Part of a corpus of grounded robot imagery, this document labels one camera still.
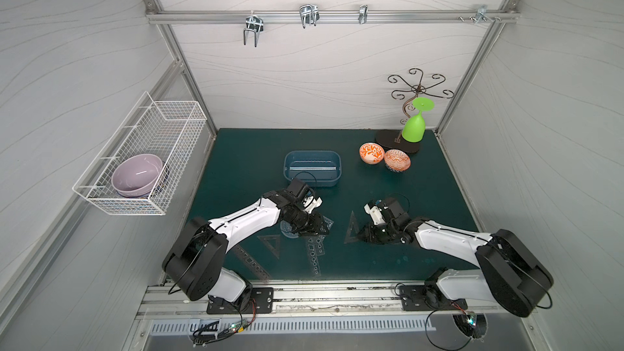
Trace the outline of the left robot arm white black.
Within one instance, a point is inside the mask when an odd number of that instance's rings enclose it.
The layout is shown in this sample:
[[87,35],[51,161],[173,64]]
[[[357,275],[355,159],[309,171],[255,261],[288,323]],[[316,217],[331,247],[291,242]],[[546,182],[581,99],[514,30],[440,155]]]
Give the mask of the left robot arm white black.
[[322,203],[311,188],[283,189],[217,219],[192,219],[164,258],[162,270],[192,302],[208,295],[245,307],[250,283],[224,267],[226,254],[256,232],[281,222],[300,236],[327,235],[327,223],[318,211]]

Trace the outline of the long thin clear ruler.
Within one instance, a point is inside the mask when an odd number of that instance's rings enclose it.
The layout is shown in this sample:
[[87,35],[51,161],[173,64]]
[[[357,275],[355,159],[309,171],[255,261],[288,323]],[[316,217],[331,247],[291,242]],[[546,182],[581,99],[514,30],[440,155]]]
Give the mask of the long thin clear ruler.
[[335,166],[294,166],[290,167],[290,172],[316,172],[316,171],[336,171]]

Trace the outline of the blue plastic storage box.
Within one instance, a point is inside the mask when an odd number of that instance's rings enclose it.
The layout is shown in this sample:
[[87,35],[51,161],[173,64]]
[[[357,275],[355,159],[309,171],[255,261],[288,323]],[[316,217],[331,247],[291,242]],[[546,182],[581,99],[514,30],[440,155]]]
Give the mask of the blue plastic storage box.
[[335,151],[294,150],[284,157],[286,180],[299,179],[313,188],[331,188],[341,176],[341,156]]

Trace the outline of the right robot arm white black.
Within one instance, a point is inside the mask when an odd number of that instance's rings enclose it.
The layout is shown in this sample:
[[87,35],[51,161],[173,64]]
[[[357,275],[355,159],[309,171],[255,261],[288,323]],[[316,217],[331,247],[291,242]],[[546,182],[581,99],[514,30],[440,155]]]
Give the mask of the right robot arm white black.
[[424,296],[433,310],[445,302],[495,302],[512,315],[526,318],[550,297],[554,278],[520,239],[509,230],[471,232],[414,218],[400,206],[366,205],[371,218],[357,237],[376,245],[416,245],[475,266],[474,270],[442,267],[426,279]]

